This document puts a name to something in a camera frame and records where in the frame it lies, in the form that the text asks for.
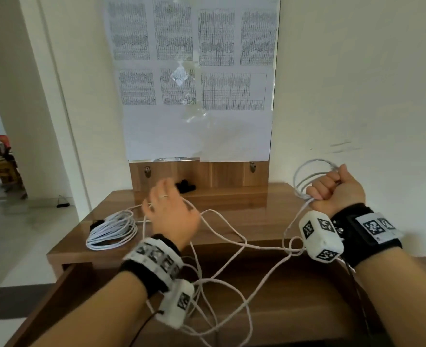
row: black wrist strap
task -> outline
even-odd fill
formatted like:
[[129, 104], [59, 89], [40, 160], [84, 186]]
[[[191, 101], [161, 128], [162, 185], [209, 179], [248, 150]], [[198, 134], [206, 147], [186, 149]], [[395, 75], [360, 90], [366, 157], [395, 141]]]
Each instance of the black wrist strap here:
[[[163, 241], [164, 244], [170, 247], [178, 256], [181, 256], [181, 252], [176, 247], [176, 245], [174, 245], [169, 239], [165, 238], [162, 234], [155, 234], [152, 236], [152, 238]], [[145, 286], [148, 298], [152, 297], [158, 291], [167, 292], [170, 289], [165, 284], [165, 282], [163, 282], [163, 280], [158, 278], [156, 274], [154, 274], [149, 268], [147, 268], [142, 263], [127, 259], [121, 264], [118, 272], [123, 271], [131, 272], [138, 277], [138, 279]]]
[[352, 267], [386, 249], [402, 248], [402, 244], [397, 238], [379, 244], [356, 220], [356, 218], [370, 213], [373, 213], [373, 211], [369, 207], [358, 203], [341, 210], [331, 219], [334, 226], [339, 229], [340, 237], [343, 238], [345, 248], [343, 258]]

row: tangled cable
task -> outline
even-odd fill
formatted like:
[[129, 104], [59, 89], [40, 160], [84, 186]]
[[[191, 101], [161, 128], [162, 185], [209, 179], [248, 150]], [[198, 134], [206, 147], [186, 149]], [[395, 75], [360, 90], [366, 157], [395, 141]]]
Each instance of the tangled cable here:
[[[311, 182], [314, 180], [315, 177], [318, 177], [319, 175], [323, 175], [323, 174], [326, 173], [326, 172], [318, 172], [318, 173], [311, 174], [297, 184], [297, 175], [301, 171], [301, 169], [304, 166], [308, 165], [309, 163], [312, 163], [312, 162], [315, 162], [315, 161], [321, 161], [321, 162], [328, 163], [330, 165], [331, 170], [337, 170], [338, 169], [336, 164], [334, 164], [334, 163], [332, 163], [328, 160], [313, 159], [313, 160], [309, 160], [309, 161], [303, 163], [296, 170], [296, 172], [293, 176], [293, 187], [295, 188], [295, 195], [298, 196], [299, 198], [304, 199], [305, 202], [302, 205], [302, 207], [300, 208], [300, 210], [298, 210], [297, 214], [295, 215], [295, 218], [291, 221], [290, 225], [285, 229], [285, 231], [282, 235], [282, 247], [262, 247], [262, 246], [250, 245], [250, 244], [248, 244], [246, 237], [243, 236], [241, 233], [239, 233], [237, 230], [235, 230], [233, 228], [233, 226], [231, 224], [229, 224], [229, 222], [216, 210], [204, 210], [203, 212], [200, 213], [201, 220], [206, 225], [206, 227], [210, 229], [211, 232], [213, 232], [216, 236], [218, 236], [222, 240], [224, 240], [228, 243], [239, 246], [240, 249], [211, 278], [203, 278], [202, 277], [202, 269], [201, 269], [200, 263], [198, 261], [197, 253], [195, 251], [193, 243], [192, 242], [190, 243], [190, 247], [192, 248], [193, 255], [194, 255], [193, 259], [195, 260], [196, 266], [194, 267], [191, 264], [184, 264], [184, 267], [193, 270], [196, 273], [196, 275], [198, 276], [198, 280], [193, 283], [194, 286], [197, 286], [197, 288], [196, 288], [194, 295], [192, 297], [192, 301], [191, 301], [192, 302], [192, 309], [190, 309], [190, 311], [187, 312], [187, 318], [189, 318], [193, 314], [193, 312], [195, 310], [197, 310], [200, 313], [200, 315], [202, 315], [202, 317], [205, 319], [205, 321], [207, 321], [210, 328], [206, 331], [197, 332], [192, 327], [190, 327], [188, 325], [183, 325], [181, 327], [181, 331], [183, 331], [184, 333], [186, 333], [188, 335], [199, 337], [200, 340], [206, 346], [212, 347], [203, 337], [205, 335], [208, 335], [210, 333], [218, 331], [222, 326], [224, 326], [228, 321], [230, 321], [237, 313], [239, 313], [242, 309], [245, 308], [245, 310], [247, 311], [248, 319], [249, 319], [250, 329], [249, 329], [249, 333], [247, 334], [247, 337], [243, 340], [243, 342], [241, 344], [239, 344], [238, 347], [242, 347], [249, 342], [249, 340], [252, 336], [252, 333], [253, 333], [253, 322], [252, 322], [251, 312], [250, 312], [250, 308], [249, 308], [250, 301], [256, 296], [256, 294], [258, 293], [260, 288], [262, 288], [262, 286], [267, 281], [267, 279], [271, 276], [271, 274], [274, 272], [274, 270], [276, 270], [282, 263], [288, 261], [292, 256], [301, 255], [305, 250], [304, 247], [294, 249], [291, 246], [293, 241], [295, 241], [296, 239], [302, 240], [302, 238], [299, 237], [299, 236], [295, 236], [295, 237], [291, 238], [288, 246], [286, 247], [285, 246], [285, 235], [286, 235], [288, 229], [290, 229], [292, 227], [293, 223], [299, 217], [299, 215], [306, 209], [306, 207], [312, 201], [314, 201], [314, 198], [312, 198], [310, 195], [304, 193], [304, 190], [306, 189], [306, 187], [309, 184], [311, 184]], [[195, 208], [195, 206], [192, 203], [190, 203], [189, 201], [187, 201], [185, 198], [183, 198], [183, 200], [190, 207]], [[96, 250], [96, 251], [119, 247], [119, 246], [129, 242], [131, 239], [133, 239], [136, 236], [136, 234], [138, 232], [138, 227], [137, 227], [138, 222], [142, 223], [142, 238], [144, 239], [145, 238], [146, 224], [147, 224], [147, 222], [149, 222], [149, 220], [147, 219], [146, 216], [144, 216], [144, 219], [142, 221], [136, 221], [134, 219], [134, 213], [132, 212], [132, 210], [134, 210], [135, 208], [138, 208], [138, 207], [141, 207], [141, 204], [134, 206], [134, 207], [130, 207], [127, 210], [122, 210], [122, 211], [116, 212], [116, 213], [108, 216], [101, 225], [95, 227], [91, 231], [88, 239], [86, 240], [86, 246], [89, 249]], [[227, 239], [226, 237], [217, 233], [210, 226], [210, 224], [208, 224], [208, 222], [205, 220], [205, 218], [203, 216], [207, 212], [213, 212], [216, 215], [218, 215], [227, 224], [227, 226], [230, 227], [230, 229], [243, 240], [243, 242], [236, 242], [236, 241]], [[120, 239], [120, 240], [117, 243], [100, 244], [101, 242], [104, 242], [104, 241], [116, 240], [116, 239]], [[229, 283], [227, 283], [223, 280], [216, 279], [217, 276], [219, 274], [221, 274], [221, 272], [229, 265], [229, 263], [231, 263], [246, 247], [259, 249], [259, 250], [281, 250], [281, 251], [285, 252], [285, 257], [282, 258], [276, 265], [274, 265], [271, 268], [271, 270], [269, 270], [269, 272], [263, 277], [263, 279], [258, 284], [256, 289], [253, 291], [253, 293], [248, 298], [245, 298], [244, 295], [233, 285], [231, 285], [231, 284], [229, 284]], [[218, 322], [216, 314], [214, 313], [214, 310], [211, 307], [210, 303], [208, 302], [208, 300], [205, 296], [205, 293], [203, 291], [203, 285], [206, 284], [206, 283], [216, 283], [216, 284], [221, 284], [221, 285], [224, 285], [226, 287], [229, 287], [230, 289], [235, 291], [243, 301], [240, 306], [238, 306], [227, 318], [225, 318], [221, 322]], [[213, 323], [206, 316], [203, 309], [201, 309], [200, 306], [198, 305], [198, 301], [199, 301], [200, 297], [202, 297], [204, 299], [204, 302], [205, 302], [208, 310], [210, 311], [210, 313], [213, 317], [213, 320], [214, 320]], [[149, 301], [147, 301], [147, 306], [149, 307], [149, 309], [151, 310], [152, 313], [155, 312], [155, 310], [153, 309], [153, 307], [152, 307], [152, 305], [150, 304]]]

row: fist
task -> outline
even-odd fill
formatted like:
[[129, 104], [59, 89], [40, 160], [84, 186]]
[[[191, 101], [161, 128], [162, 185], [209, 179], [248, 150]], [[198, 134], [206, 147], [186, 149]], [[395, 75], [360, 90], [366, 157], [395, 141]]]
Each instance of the fist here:
[[311, 208], [330, 218], [348, 206], [366, 203], [364, 188], [348, 172], [346, 164], [316, 179], [308, 186], [306, 193], [315, 199], [310, 204]]
[[142, 202], [142, 210], [152, 222], [153, 233], [162, 234], [182, 251], [198, 230], [199, 211], [187, 208], [171, 178], [152, 187], [149, 201], [146, 198]]

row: wristband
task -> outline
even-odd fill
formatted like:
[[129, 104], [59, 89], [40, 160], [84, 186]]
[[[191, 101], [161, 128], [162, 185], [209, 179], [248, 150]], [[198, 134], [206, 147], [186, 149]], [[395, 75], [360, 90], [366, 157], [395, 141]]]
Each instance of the wristband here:
[[402, 248], [396, 228], [381, 213], [365, 204], [353, 204], [332, 217], [343, 239], [343, 258], [353, 268], [367, 258], [392, 247]]
[[136, 275], [148, 298], [158, 291], [169, 291], [183, 266], [179, 249], [162, 234], [141, 240], [123, 261], [119, 272]]

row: white paper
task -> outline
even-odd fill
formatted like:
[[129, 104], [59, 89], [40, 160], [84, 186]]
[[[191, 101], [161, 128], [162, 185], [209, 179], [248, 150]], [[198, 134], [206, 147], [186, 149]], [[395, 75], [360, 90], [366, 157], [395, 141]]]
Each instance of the white paper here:
[[[279, 0], [104, 0], [129, 160], [269, 158], [278, 7]], [[238, 152], [214, 144], [213, 131]]]

